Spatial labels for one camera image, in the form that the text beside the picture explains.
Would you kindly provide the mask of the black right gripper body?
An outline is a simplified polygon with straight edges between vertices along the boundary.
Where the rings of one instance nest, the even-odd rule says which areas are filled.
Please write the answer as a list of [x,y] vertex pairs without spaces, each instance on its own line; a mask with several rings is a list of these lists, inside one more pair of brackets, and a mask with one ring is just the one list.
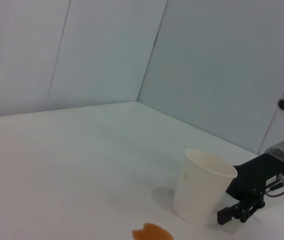
[[246,163],[236,165],[237,177],[232,180],[226,193],[241,201],[245,196],[265,192],[277,184],[284,175],[284,161],[264,153]]

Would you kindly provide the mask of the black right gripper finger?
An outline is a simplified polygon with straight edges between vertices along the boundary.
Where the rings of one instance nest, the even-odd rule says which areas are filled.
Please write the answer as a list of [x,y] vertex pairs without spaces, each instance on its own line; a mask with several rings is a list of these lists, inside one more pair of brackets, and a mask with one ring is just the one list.
[[264,194],[258,195],[247,194],[242,200],[231,207],[225,207],[217,212],[217,223],[224,225],[232,218],[245,223],[257,210],[265,206]]

